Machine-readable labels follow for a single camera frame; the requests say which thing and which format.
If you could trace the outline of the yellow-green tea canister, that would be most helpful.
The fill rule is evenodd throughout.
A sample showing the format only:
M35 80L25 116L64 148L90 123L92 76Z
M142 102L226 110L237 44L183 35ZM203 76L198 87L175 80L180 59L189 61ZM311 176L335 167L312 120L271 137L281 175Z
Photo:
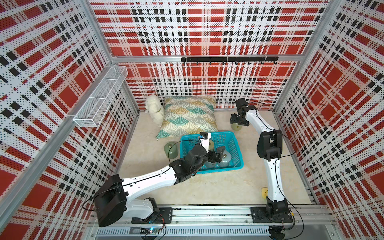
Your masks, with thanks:
M240 131L242 129L243 126L237 124L237 123L232 123L231 124L231 128L234 130L234 131Z

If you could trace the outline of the light blue tea canister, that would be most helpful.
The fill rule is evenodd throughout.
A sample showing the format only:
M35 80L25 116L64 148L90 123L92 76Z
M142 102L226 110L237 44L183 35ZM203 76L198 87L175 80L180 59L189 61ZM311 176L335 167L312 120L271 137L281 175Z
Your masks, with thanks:
M220 168L227 168L232 160L232 155L228 151L224 151L222 155L222 161L218 163Z

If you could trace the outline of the teal plastic basket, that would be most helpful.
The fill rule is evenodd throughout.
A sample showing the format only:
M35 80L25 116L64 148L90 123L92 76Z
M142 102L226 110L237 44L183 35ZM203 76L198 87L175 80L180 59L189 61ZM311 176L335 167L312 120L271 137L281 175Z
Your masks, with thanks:
M181 137L180 157L184 157L199 141L199 138L199 134L185 135ZM214 143L215 151L218 147L225 147L225 151L229 153L231 160L227 167L220 167L218 164L216 164L213 168L207 168L206 166L202 166L202 168L197 173L198 175L227 172L243 168L243 156L238 141L233 132L224 131L211 133L211 140Z

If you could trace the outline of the dark green tea canister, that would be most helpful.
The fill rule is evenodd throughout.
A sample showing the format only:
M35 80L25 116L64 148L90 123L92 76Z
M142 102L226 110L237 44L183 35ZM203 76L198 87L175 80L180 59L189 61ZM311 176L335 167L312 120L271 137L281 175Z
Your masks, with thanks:
M179 155L178 147L176 142L168 142L164 146L166 157L170 160L176 159Z

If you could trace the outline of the pale yellow tea canister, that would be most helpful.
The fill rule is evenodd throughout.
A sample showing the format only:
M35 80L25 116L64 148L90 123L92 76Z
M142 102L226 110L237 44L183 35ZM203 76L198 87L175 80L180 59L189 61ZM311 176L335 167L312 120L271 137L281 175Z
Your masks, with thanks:
M209 150L214 151L215 150L215 143L212 140L209 140Z

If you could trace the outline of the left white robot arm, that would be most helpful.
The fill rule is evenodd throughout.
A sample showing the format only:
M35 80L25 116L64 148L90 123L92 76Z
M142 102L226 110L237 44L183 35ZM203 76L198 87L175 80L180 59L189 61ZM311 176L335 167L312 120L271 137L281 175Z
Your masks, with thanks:
M160 210L153 198L138 198L154 190L180 184L195 176L206 163L220 163L225 147L216 151L206 150L195 145L186 156L171 162L158 171L135 178L120 178L113 175L96 192L93 202L96 208L99 227L107 227L122 217L138 218L154 222Z

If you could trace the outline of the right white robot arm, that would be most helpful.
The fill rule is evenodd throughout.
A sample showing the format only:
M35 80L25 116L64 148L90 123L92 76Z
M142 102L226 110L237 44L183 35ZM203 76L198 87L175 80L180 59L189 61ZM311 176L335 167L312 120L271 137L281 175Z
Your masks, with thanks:
M237 113L232 114L231 124L253 126L260 134L257 154L264 160L268 178L268 194L266 197L266 218L272 222L293 223L282 185L280 162L283 153L283 133L273 128L260 115L256 106L249 105L244 98L236 100Z

